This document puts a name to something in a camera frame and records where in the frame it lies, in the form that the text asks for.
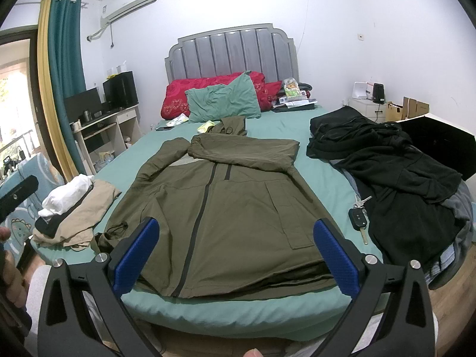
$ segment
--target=metal bolt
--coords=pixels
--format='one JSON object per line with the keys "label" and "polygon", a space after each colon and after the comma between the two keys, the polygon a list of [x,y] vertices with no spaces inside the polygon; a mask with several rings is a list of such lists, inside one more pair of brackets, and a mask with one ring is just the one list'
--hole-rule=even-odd
{"label": "metal bolt", "polygon": [[414,268],[417,270],[421,267],[421,264],[418,260],[413,259],[413,260],[410,260],[410,266],[411,268]]}
{"label": "metal bolt", "polygon": [[61,259],[61,258],[55,259],[55,260],[53,261],[53,267],[54,267],[54,268],[61,267],[62,264],[63,264],[63,259]]}
{"label": "metal bolt", "polygon": [[101,252],[100,254],[97,254],[96,257],[94,258],[94,260],[96,260],[96,262],[98,263],[105,262],[107,259],[108,259],[108,254],[106,254],[105,252]]}
{"label": "metal bolt", "polygon": [[375,264],[377,262],[377,258],[373,255],[366,255],[365,257],[365,261],[368,263],[368,264]]}

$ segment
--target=headboard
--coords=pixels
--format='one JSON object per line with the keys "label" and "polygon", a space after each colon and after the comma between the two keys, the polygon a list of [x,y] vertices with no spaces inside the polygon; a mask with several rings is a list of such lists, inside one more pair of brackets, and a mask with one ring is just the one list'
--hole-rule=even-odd
{"label": "headboard", "polygon": [[165,59],[168,82],[246,70],[262,72],[266,82],[299,81],[294,40],[272,24],[217,29],[181,37]]}

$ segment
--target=air conditioner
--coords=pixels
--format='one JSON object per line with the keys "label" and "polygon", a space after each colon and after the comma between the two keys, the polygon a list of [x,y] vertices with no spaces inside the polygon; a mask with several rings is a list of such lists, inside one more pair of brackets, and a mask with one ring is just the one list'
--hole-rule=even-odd
{"label": "air conditioner", "polygon": [[155,0],[103,0],[101,26]]}

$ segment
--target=green pillow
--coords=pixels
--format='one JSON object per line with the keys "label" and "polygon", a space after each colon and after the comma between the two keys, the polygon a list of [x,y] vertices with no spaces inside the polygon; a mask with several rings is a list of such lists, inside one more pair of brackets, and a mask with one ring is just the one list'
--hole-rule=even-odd
{"label": "green pillow", "polygon": [[190,122],[220,120],[227,116],[243,115],[260,118],[258,98],[249,71],[230,84],[209,85],[185,91],[190,108]]}

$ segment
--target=black speaker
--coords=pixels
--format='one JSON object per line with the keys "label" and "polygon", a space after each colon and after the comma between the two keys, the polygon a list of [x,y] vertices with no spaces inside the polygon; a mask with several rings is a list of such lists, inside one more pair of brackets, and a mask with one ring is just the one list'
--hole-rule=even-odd
{"label": "black speaker", "polygon": [[106,102],[109,103],[111,110],[127,108],[139,103],[132,71],[119,73],[106,80],[102,86],[104,87]]}
{"label": "black speaker", "polygon": [[372,99],[375,103],[384,104],[385,91],[382,83],[374,83],[374,91],[372,93]]}

